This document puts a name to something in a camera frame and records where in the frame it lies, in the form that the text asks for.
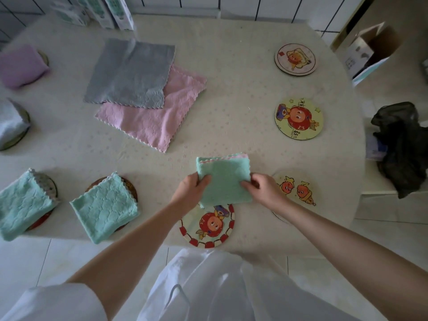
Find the hand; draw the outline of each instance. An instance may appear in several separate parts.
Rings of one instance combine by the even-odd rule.
[[[188,175],[180,182],[177,190],[171,198],[171,204],[177,205],[182,210],[182,216],[186,215],[201,200],[202,193],[211,182],[211,176],[206,175],[199,181],[198,173]]]
[[[252,173],[251,183],[242,181],[241,186],[248,190],[256,202],[273,211],[277,210],[284,200],[287,200],[275,180],[268,175]]]

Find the microfiber cloth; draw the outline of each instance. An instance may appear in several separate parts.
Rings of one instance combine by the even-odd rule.
[[[0,148],[30,127],[23,113],[11,101],[0,101]]]
[[[95,244],[139,215],[134,197],[116,172],[70,204]]]
[[[23,45],[0,55],[0,79],[5,87],[19,88],[49,71],[37,49]]]
[[[165,152],[198,94],[204,90],[206,78],[174,65],[164,88],[162,109],[143,109],[105,103],[95,117],[140,142]]]
[[[211,175],[211,182],[200,201],[202,208],[221,203],[238,204],[252,201],[249,192],[240,185],[241,181],[251,181],[247,154],[198,157],[196,171],[200,180]]]
[[[29,169],[0,192],[0,235],[12,241],[59,204],[48,177]]]
[[[85,102],[162,108],[175,46],[110,38],[89,82]]]

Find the black plastic bag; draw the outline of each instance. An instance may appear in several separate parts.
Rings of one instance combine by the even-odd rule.
[[[372,124],[381,129],[373,135],[388,146],[377,167],[394,184],[399,198],[417,191],[427,177],[428,128],[421,127],[418,119],[411,102],[384,106],[372,119]]]

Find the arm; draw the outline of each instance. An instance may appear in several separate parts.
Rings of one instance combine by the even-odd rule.
[[[111,244],[67,280],[83,283],[101,301],[112,320],[140,281],[153,256],[174,224],[201,199],[211,176],[198,183],[198,174],[187,176],[171,202],[134,231]]]
[[[242,182],[293,224],[388,320],[428,319],[428,273],[387,248],[287,199],[268,175]]]

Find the box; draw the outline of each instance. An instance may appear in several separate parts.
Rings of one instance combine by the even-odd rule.
[[[385,22],[360,31],[342,59],[356,86],[382,65],[401,45],[401,38]]]
[[[51,8],[62,20],[74,25],[87,26],[91,20],[85,9],[77,5],[53,1]]]
[[[88,14],[89,18],[95,19],[94,14],[92,13],[91,9],[88,8],[88,3],[86,0],[77,0],[78,4],[85,9],[86,13]]]
[[[125,0],[106,0],[120,30],[134,30],[134,21]]]
[[[94,14],[101,27],[114,29],[114,21],[103,0],[86,0],[89,9]]]

